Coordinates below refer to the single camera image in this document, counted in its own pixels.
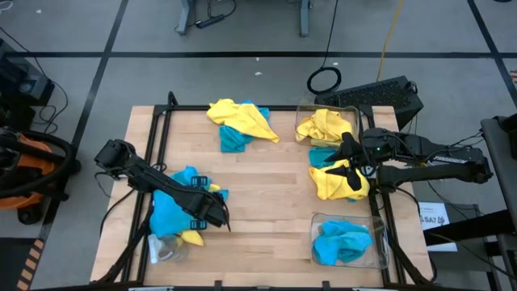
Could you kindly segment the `black equipment case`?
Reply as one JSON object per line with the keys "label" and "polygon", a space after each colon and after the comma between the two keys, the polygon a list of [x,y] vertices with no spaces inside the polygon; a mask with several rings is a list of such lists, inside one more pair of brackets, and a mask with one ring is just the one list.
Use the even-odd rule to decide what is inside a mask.
{"label": "black equipment case", "polygon": [[36,111],[44,107],[55,85],[24,58],[9,57],[14,49],[0,38],[0,127],[29,129]]}

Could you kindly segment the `clear plastic basket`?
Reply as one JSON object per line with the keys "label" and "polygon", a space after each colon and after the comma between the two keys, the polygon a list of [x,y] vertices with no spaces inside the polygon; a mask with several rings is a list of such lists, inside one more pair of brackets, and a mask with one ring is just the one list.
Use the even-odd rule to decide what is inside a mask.
{"label": "clear plastic basket", "polygon": [[[301,101],[301,103],[298,105],[297,110],[296,110],[296,122],[295,122],[295,127],[294,127],[295,138],[296,138],[297,125],[305,117],[309,117],[312,114],[314,114],[317,109],[329,109],[331,111],[339,112],[341,117],[344,120],[347,120],[351,123],[352,128],[353,128],[353,134],[352,134],[353,138],[356,140],[358,139],[360,114],[359,114],[359,110],[357,108],[355,108],[353,106],[337,108],[337,107],[331,107],[331,106],[326,106],[326,105],[321,105],[321,104],[309,103],[309,102],[306,102],[305,100]],[[297,141],[297,142],[307,145],[307,146],[312,146],[310,144],[311,139],[312,138],[307,137],[303,141]]]}
{"label": "clear plastic basket", "polygon": [[[337,265],[319,264],[313,257],[312,248],[314,240],[319,235],[318,227],[325,221],[349,221],[353,224],[367,227],[370,235],[372,236],[373,244],[366,250],[362,257],[348,264],[341,262],[338,262]],[[378,217],[358,217],[316,213],[313,215],[311,220],[310,246],[313,262],[323,266],[371,268],[382,270],[387,268],[389,265],[388,239],[385,230],[385,224]]]}

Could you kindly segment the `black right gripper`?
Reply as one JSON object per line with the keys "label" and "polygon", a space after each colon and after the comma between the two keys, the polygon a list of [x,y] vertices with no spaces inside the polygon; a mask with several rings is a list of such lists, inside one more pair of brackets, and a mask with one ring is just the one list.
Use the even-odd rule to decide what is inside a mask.
{"label": "black right gripper", "polygon": [[[389,131],[387,129],[373,128],[367,129],[360,135],[358,143],[351,133],[342,134],[342,142],[336,151],[326,158],[326,162],[337,162],[350,159],[358,154],[362,154],[362,165],[360,172],[367,178],[373,176],[377,164],[387,161],[391,154],[391,144]],[[347,179],[349,187],[354,191],[362,188],[359,175],[354,168],[340,166],[326,171],[326,174],[339,175]]]}

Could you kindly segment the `black metal beam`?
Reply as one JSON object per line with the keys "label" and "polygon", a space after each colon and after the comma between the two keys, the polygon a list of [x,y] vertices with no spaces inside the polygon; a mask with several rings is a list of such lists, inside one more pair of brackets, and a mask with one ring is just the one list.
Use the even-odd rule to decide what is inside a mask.
{"label": "black metal beam", "polygon": [[517,232],[517,220],[515,220],[509,210],[501,210],[484,216],[424,230],[423,234],[426,244],[434,246],[499,234],[513,234],[515,232]]}

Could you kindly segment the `orange shop vacuum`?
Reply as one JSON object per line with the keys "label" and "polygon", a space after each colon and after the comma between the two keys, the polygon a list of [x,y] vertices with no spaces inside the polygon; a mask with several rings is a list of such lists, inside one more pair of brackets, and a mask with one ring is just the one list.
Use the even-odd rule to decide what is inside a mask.
{"label": "orange shop vacuum", "polygon": [[[41,141],[34,141],[22,133],[8,127],[0,128],[0,137],[20,141],[24,145],[51,152]],[[42,158],[21,154],[16,150],[0,145],[0,190],[10,190],[23,186],[44,175],[49,174],[56,165]],[[24,192],[18,196],[0,198],[0,210],[15,209],[18,220],[24,225],[37,223],[43,216],[42,202],[44,195],[38,192]]]}

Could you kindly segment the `white paper sign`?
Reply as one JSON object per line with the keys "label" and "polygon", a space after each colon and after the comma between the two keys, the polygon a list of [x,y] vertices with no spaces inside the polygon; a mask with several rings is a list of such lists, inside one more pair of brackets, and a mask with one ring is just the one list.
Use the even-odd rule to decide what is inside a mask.
{"label": "white paper sign", "polygon": [[[420,222],[423,230],[429,230],[450,223],[444,203],[419,202]],[[429,252],[458,252],[453,242],[428,246]]]}

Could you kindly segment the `gray table leg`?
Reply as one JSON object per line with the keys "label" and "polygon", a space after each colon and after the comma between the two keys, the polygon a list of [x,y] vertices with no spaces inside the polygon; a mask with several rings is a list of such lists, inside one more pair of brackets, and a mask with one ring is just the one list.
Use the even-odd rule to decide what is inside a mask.
{"label": "gray table leg", "polygon": [[310,0],[300,0],[300,37],[309,35]]}
{"label": "gray table leg", "polygon": [[196,0],[180,0],[180,2],[181,10],[179,21],[174,31],[180,36],[185,36],[187,34],[187,29],[191,26],[189,20],[195,13]]}

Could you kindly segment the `black hazard striped mat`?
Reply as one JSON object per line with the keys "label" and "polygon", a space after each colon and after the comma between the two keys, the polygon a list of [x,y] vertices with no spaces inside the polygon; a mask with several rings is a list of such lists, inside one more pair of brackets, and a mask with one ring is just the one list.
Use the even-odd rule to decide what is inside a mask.
{"label": "black hazard striped mat", "polygon": [[39,238],[0,238],[0,291],[28,291],[43,249]]}

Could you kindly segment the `black power strip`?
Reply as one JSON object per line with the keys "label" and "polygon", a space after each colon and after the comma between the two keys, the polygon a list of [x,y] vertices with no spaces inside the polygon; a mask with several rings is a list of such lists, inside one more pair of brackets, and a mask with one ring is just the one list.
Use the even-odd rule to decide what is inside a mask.
{"label": "black power strip", "polygon": [[222,20],[225,19],[225,15],[217,15],[217,16],[211,16],[206,20],[198,20],[195,22],[195,26],[199,29],[203,29],[209,26],[212,26],[213,24],[219,23]]}

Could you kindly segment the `gray desk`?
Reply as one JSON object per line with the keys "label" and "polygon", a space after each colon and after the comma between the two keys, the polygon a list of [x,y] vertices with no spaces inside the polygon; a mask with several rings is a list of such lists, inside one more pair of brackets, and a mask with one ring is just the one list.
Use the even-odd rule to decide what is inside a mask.
{"label": "gray desk", "polygon": [[517,113],[481,121],[481,130],[509,216],[517,234]]}

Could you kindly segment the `small clear plastic cup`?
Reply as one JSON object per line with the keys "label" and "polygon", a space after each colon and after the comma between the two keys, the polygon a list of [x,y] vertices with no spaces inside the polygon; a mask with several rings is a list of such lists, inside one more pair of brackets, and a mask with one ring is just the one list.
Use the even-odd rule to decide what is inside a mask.
{"label": "small clear plastic cup", "polygon": [[167,260],[180,262],[187,258],[187,244],[177,235],[159,238],[156,234],[147,237],[151,264],[159,264]]}

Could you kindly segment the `black aluminium table frame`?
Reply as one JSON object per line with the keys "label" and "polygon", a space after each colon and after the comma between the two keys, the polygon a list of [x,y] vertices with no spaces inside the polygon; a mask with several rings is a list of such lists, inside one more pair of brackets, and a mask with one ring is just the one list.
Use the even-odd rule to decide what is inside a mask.
{"label": "black aluminium table frame", "polygon": [[316,213],[368,217],[371,199],[350,203],[320,200],[309,177],[306,146],[296,142],[296,107],[271,107],[270,124],[280,141],[253,141],[242,154],[219,150],[218,128],[205,106],[134,107],[126,141],[151,163],[164,163],[169,172],[194,166],[229,191],[230,224],[209,227],[204,245],[192,246],[181,262],[149,262],[148,247],[140,242],[124,264],[122,274],[106,281],[109,268],[134,236],[149,207],[149,195],[131,193],[127,183],[114,183],[110,204],[91,273],[91,284],[102,290],[170,286],[180,289],[375,288],[384,284],[412,289],[413,282],[391,259],[385,270],[330,267],[311,257],[311,220]]}

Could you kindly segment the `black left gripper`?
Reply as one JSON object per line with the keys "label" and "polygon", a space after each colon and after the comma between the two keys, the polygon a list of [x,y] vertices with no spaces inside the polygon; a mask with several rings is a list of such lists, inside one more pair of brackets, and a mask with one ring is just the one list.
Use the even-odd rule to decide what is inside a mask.
{"label": "black left gripper", "polygon": [[190,229],[206,230],[207,223],[216,227],[228,225],[229,210],[224,197],[219,192],[209,192],[203,189],[208,186],[208,177],[191,177],[191,186],[195,188],[183,190],[187,194],[187,198],[182,207],[184,212],[198,219],[190,221]]}

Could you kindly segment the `teal microfiber towel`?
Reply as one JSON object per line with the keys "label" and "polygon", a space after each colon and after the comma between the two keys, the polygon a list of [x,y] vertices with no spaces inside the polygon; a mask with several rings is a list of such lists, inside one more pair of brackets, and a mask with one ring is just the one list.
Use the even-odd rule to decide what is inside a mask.
{"label": "teal microfiber towel", "polygon": [[222,125],[219,128],[219,136],[223,153],[245,152],[246,145],[254,140],[252,136],[240,133],[227,125]]}
{"label": "teal microfiber towel", "polygon": [[329,156],[336,152],[335,148],[330,147],[313,147],[309,151],[309,162],[312,167],[321,169],[323,167],[329,167],[334,164],[334,162],[327,162]]}
{"label": "teal microfiber towel", "polygon": [[313,242],[313,257],[323,265],[337,265],[338,262],[348,264],[364,255],[365,250],[355,250],[341,247],[336,241],[329,238],[317,238]]}

